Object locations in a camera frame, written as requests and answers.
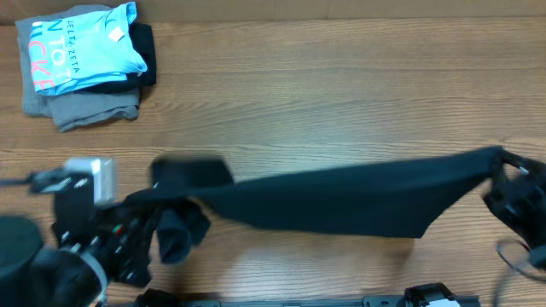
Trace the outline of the black t-shirt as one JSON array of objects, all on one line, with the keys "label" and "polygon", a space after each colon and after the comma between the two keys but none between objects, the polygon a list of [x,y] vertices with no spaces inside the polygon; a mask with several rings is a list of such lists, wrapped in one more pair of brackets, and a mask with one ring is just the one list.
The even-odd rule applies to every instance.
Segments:
[{"label": "black t-shirt", "polygon": [[150,167],[153,187],[124,203],[170,206],[157,228],[164,263],[176,263],[198,243],[206,219],[197,199],[220,217],[260,229],[329,235],[421,238],[462,196],[491,176],[502,148],[454,155],[352,165],[235,182],[221,159],[161,157]]}]

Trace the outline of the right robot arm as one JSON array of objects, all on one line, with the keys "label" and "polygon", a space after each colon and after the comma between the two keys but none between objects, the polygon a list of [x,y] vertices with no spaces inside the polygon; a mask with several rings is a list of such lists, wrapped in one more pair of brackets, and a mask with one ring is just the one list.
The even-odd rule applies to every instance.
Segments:
[{"label": "right robot arm", "polygon": [[544,269],[545,164],[501,151],[493,162],[491,191],[483,200],[530,248],[530,264]]}]

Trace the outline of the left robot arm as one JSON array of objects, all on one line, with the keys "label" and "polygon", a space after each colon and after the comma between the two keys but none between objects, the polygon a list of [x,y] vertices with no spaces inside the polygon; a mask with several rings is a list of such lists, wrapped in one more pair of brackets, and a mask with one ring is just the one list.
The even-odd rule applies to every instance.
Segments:
[{"label": "left robot arm", "polygon": [[100,208],[83,197],[57,195],[54,210],[55,248],[43,244],[31,220],[1,218],[3,306],[102,305],[113,282],[149,284],[149,250],[163,206]]}]

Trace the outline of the grey folded garment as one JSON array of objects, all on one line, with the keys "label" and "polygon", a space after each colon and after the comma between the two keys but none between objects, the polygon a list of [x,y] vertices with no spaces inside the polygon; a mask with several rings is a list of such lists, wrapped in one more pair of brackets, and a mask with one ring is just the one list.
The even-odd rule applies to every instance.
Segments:
[{"label": "grey folded garment", "polygon": [[22,74],[22,109],[30,117],[49,117],[62,132],[80,126],[94,125],[110,119],[136,119],[140,104],[140,90],[117,94],[68,93],[62,96],[41,96],[32,85],[31,62],[28,54],[31,27],[36,21],[49,21],[110,8],[102,4],[77,5],[63,12],[17,20],[17,41]]}]

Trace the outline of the light blue printed t-shirt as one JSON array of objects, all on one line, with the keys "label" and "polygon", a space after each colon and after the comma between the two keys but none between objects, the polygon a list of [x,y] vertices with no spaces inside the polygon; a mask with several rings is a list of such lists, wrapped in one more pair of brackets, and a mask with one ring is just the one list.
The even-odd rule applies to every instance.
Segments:
[{"label": "light blue printed t-shirt", "polygon": [[110,10],[33,22],[28,53],[34,90],[42,96],[59,96],[146,72],[148,65],[133,48],[129,34],[136,18],[137,6],[129,2]]}]

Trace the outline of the black folded garment in stack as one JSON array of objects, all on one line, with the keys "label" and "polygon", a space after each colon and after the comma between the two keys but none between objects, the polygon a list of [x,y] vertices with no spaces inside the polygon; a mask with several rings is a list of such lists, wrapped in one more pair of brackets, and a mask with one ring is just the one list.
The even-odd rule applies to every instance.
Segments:
[{"label": "black folded garment in stack", "polygon": [[143,58],[148,70],[142,73],[128,73],[126,81],[111,81],[93,85],[84,88],[83,92],[113,94],[156,84],[157,63],[152,27],[143,23],[132,23],[129,26],[129,34],[133,49]]}]

